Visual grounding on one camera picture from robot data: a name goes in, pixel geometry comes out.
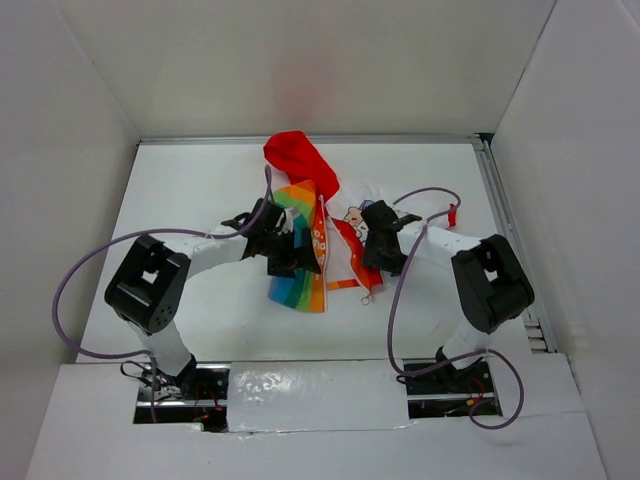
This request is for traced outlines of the rainbow white red kids jacket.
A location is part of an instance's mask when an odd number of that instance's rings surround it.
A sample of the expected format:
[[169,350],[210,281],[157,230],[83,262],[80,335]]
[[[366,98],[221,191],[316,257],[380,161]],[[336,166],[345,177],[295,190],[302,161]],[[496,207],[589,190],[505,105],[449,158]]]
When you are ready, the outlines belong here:
[[298,311],[323,313],[332,290],[360,287],[372,293],[383,274],[364,264],[369,229],[362,212],[381,199],[379,191],[340,181],[301,131],[273,135],[263,151],[270,166],[290,181],[274,192],[275,203],[300,215],[294,220],[295,242],[308,240],[320,267],[318,273],[300,269],[293,278],[274,277],[269,298]]

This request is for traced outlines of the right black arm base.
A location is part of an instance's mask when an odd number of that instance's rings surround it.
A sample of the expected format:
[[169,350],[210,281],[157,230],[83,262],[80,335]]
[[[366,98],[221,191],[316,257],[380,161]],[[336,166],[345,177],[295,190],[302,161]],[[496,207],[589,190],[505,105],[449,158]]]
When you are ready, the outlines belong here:
[[397,375],[405,387],[410,419],[501,416],[502,410],[488,363],[476,359],[463,370],[446,366],[422,376]]

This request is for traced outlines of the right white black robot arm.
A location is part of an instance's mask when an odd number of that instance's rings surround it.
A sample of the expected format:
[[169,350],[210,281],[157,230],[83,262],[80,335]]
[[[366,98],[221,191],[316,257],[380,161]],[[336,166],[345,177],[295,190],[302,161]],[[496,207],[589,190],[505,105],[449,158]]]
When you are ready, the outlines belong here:
[[[470,366],[477,359],[497,354],[489,348],[490,335],[520,316],[535,300],[534,289],[506,237],[465,236],[433,224],[456,214],[459,207],[456,202],[422,218],[400,215],[380,200],[362,211],[368,229],[364,265],[397,278],[386,333],[391,367],[405,379],[436,371],[438,384],[448,392],[460,391],[469,383]],[[437,350],[433,366],[407,371],[396,362],[393,336],[402,290],[416,258],[452,272],[463,320]]]

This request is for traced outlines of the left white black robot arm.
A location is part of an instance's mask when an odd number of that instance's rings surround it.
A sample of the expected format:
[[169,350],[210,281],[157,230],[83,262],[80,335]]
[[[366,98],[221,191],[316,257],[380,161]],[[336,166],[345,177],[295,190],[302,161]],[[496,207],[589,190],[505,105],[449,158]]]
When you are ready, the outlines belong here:
[[250,212],[220,224],[212,233],[175,242],[139,236],[116,270],[105,302],[136,332],[156,360],[163,389],[176,399],[197,387],[197,361],[174,322],[187,281],[222,264],[263,256],[267,274],[293,280],[319,274],[309,222],[294,207],[259,199]]

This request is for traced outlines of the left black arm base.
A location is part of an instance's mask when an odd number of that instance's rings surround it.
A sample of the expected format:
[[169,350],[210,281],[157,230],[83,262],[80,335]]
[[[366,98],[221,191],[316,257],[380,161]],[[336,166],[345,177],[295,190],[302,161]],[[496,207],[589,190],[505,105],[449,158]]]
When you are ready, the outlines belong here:
[[191,423],[210,433],[228,430],[229,364],[200,363],[184,388],[160,373],[154,383],[147,363],[126,360],[120,373],[138,385],[134,424]]

